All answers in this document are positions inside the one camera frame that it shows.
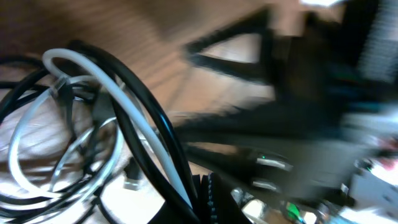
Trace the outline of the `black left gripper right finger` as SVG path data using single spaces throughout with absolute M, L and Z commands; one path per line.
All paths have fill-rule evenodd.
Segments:
M 216 173 L 204 175 L 200 185 L 200 220 L 205 224 L 250 224 L 228 186 Z

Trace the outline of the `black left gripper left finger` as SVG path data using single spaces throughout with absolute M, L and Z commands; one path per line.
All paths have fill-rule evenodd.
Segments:
M 201 177 L 199 174 L 193 175 L 193 183 L 195 189 L 197 190 L 198 200 L 195 205 L 195 213 L 201 221 L 202 208 L 201 208 Z M 185 218 L 182 212 L 174 211 L 169 205 L 166 203 L 160 208 L 160 210 L 156 213 L 156 215 L 148 222 L 148 224 L 194 224 L 195 222 Z

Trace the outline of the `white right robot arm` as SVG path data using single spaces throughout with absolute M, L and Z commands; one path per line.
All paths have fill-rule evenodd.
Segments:
M 263 9 L 185 47 L 197 67 L 275 94 L 176 125 L 188 158 L 295 223 L 295 210 L 397 220 L 397 187 L 371 172 L 397 159 L 397 2 L 345 7 L 341 22 L 305 13 L 292 37 L 275 36 Z

